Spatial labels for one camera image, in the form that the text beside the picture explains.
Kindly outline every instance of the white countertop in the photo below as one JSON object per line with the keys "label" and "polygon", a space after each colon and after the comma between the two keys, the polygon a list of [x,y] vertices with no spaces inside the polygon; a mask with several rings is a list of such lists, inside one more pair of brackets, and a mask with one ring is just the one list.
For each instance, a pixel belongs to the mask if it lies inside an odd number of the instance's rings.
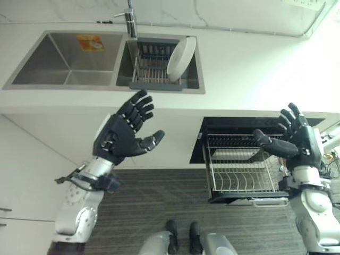
{"label": "white countertop", "polygon": [[[212,30],[139,26],[139,32],[194,35],[205,95],[152,93],[158,109],[278,111],[293,101],[303,111],[340,112],[340,28],[309,41]],[[0,25],[0,88],[45,30],[121,31],[124,25]],[[131,92],[0,90],[0,113],[112,111]]]}

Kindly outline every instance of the dish rack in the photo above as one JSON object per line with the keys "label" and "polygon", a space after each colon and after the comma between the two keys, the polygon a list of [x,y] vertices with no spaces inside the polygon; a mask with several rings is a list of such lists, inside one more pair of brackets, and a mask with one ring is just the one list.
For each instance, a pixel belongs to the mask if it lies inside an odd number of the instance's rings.
{"label": "dish rack", "polygon": [[208,134],[203,154],[210,203],[288,197],[286,192],[278,190],[278,182],[287,173],[282,159],[259,148],[253,135]]}
{"label": "dish rack", "polygon": [[181,91],[183,87],[187,87],[187,82],[183,82],[182,78],[188,79],[188,69],[175,82],[170,82],[166,73],[169,59],[178,42],[179,40],[169,40],[168,42],[140,40],[129,87],[131,89],[169,91]]}

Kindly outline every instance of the double sink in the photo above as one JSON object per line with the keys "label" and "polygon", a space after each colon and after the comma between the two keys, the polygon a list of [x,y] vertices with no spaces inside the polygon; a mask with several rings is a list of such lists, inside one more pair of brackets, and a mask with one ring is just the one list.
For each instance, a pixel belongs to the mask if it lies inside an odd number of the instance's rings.
{"label": "double sink", "polygon": [[[86,38],[96,37],[86,42]],[[4,89],[73,89],[118,90],[146,89],[204,94],[198,49],[190,62],[183,82],[178,84],[131,83],[139,49],[145,45],[158,45],[174,49],[184,36],[143,35],[129,40],[123,33],[45,32],[12,74]],[[82,43],[91,44],[83,48]]]}

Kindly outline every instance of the robotic arm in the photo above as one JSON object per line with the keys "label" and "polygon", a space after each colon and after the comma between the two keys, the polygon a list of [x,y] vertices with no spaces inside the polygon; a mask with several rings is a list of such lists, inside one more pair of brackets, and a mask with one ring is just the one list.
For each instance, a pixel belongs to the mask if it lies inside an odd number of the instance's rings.
{"label": "robotic arm", "polygon": [[319,131],[293,103],[289,108],[293,113],[281,110],[278,124],[286,141],[261,130],[255,130],[254,137],[265,151],[286,159],[290,176],[279,182],[279,189],[290,194],[296,226],[309,254],[340,254],[340,223],[332,212],[330,181],[319,175],[324,154]]}
{"label": "robotic arm", "polygon": [[108,116],[98,130],[93,144],[93,159],[58,184],[71,182],[64,204],[57,216],[49,255],[81,255],[97,221],[98,206],[104,192],[114,192],[119,183],[111,173],[125,157],[145,154],[164,136],[162,130],[144,139],[135,138],[143,123],[150,119],[154,105],[145,90],[137,92],[116,114]]}

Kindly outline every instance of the floor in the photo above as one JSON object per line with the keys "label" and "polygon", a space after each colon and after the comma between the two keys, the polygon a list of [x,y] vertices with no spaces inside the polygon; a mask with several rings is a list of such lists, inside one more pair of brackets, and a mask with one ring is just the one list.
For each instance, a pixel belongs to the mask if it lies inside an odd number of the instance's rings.
{"label": "floor", "polygon": [[[116,171],[121,187],[107,194],[86,255],[137,255],[148,235],[163,230],[168,219],[178,224],[178,255],[189,254],[189,226],[226,235],[239,255],[305,255],[295,217],[286,208],[255,208],[207,203],[205,170]],[[336,185],[335,193],[340,193]],[[334,210],[338,219],[340,211]]]}

